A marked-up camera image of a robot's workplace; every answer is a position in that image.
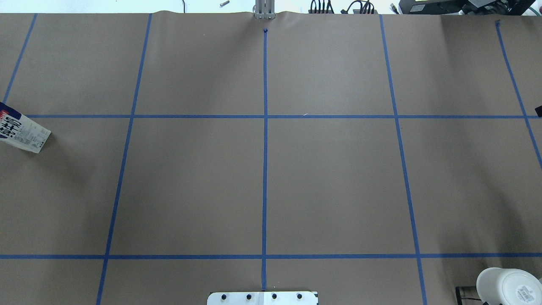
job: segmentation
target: horizontal blue line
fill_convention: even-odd
[[[476,257],[542,257],[542,252],[529,253],[420,253],[420,258],[476,258]],[[225,255],[109,255],[108,259],[117,260],[197,260],[197,259],[261,259],[260,254],[225,254]],[[268,254],[267,259],[390,259],[417,258],[414,253],[399,254]],[[41,254],[4,254],[0,259],[105,259],[105,255],[41,255]]]
[[[131,115],[27,115],[29,118],[131,118]],[[393,115],[134,115],[134,118],[200,119],[394,119]],[[524,116],[399,115],[400,119],[524,119]],[[538,119],[538,116],[527,116]]]

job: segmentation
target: vertical blue line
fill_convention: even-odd
[[[30,34],[32,34],[32,30],[34,29],[34,24],[36,23],[37,14],[34,14],[34,18],[32,18],[32,22],[30,23],[30,28],[28,29],[27,37],[24,39],[23,47],[21,48],[21,52],[19,53],[19,58],[17,59],[17,63],[15,63],[15,68],[13,69],[13,73],[11,74],[11,79],[9,80],[8,88],[5,91],[4,99],[2,102],[4,104],[7,103],[9,92],[11,91],[11,85],[13,85],[13,81],[15,80],[15,76],[17,75],[17,70],[19,70],[19,64],[21,64],[21,59],[23,59],[24,50],[27,48],[28,40],[30,39]]]
[[[263,29],[263,198],[262,198],[262,291],[267,287],[267,28]]]
[[[420,257],[420,244],[418,243],[418,232],[416,230],[416,220],[414,218],[414,208],[412,207],[412,197],[410,195],[410,183],[408,180],[407,163],[403,149],[403,139],[401,136],[401,126],[399,125],[399,115],[397,113],[397,104],[395,101],[395,91],[393,89],[393,80],[391,78],[390,58],[388,56],[388,45],[386,44],[386,33],[384,30],[384,20],[380,17],[380,30],[382,32],[382,44],[384,45],[384,56],[386,59],[386,68],[388,69],[388,83],[390,84],[391,104],[393,106],[393,115],[395,116],[395,129],[397,130],[397,140],[399,142],[399,153],[401,155],[401,164],[403,166],[403,177],[405,180],[406,200],[410,213],[410,225],[412,227],[412,237],[414,239],[414,249],[416,250],[416,262],[418,264],[418,276],[420,277],[420,288],[422,291],[422,301],[427,305],[427,296],[425,293],[425,281],[423,279],[422,259]]]
[[[105,275],[107,272],[107,263],[109,261],[109,252],[111,251],[111,240],[113,239],[113,230],[115,228],[115,220],[117,218],[117,208],[119,206],[120,189],[124,178],[124,169],[126,167],[126,157],[128,156],[128,147],[130,146],[130,137],[132,136],[132,125],[134,115],[136,113],[137,97],[139,94],[139,83],[141,82],[141,74],[143,73],[143,63],[145,62],[145,53],[147,51],[147,41],[149,40],[149,31],[151,29],[152,14],[149,14],[147,20],[147,30],[145,32],[145,41],[143,42],[143,51],[141,52],[141,61],[139,63],[139,72],[137,82],[135,84],[134,99],[132,102],[132,112],[130,114],[130,122],[128,124],[128,132],[126,133],[126,142],[124,143],[124,153],[122,154],[122,162],[120,164],[119,182],[117,183],[117,192],[115,194],[115,203],[113,205],[113,213],[111,215],[111,223],[109,224],[109,234],[107,235],[107,245],[105,249],[104,264],[100,277],[100,286],[98,287],[98,296],[96,297],[96,305],[100,305],[102,293],[104,292]]]
[[[512,85],[514,86],[515,95],[518,97],[518,102],[519,102],[519,106],[521,108],[521,113],[523,113],[523,119],[525,120],[525,125],[527,125],[527,130],[529,131],[529,136],[531,137],[531,142],[533,143],[533,146],[534,146],[534,153],[537,155],[538,164],[540,165],[540,168],[542,168],[542,157],[540,157],[540,151],[538,150],[537,141],[536,141],[536,139],[534,139],[533,130],[531,129],[531,124],[529,123],[529,118],[527,116],[527,112],[525,111],[525,106],[523,105],[523,100],[521,99],[521,95],[519,94],[518,85],[515,82],[514,73],[512,73],[512,68],[510,67],[510,62],[508,61],[508,56],[506,55],[505,44],[502,41],[500,22],[501,22],[500,20],[497,20],[495,22],[495,28],[497,29],[497,36],[499,37],[499,43],[501,44],[502,56],[505,59],[506,68],[508,69],[508,73],[510,74],[510,79],[512,80]]]

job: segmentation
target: gray metal bracket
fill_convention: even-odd
[[[275,19],[275,0],[256,0],[256,19]]]

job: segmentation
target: white cylinder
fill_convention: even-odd
[[[542,284],[519,269],[488,268],[478,275],[476,290],[489,305],[542,305]]]

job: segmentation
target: white mounting plate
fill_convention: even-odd
[[[318,292],[258,291],[246,293],[212,293],[207,305],[318,305]]]

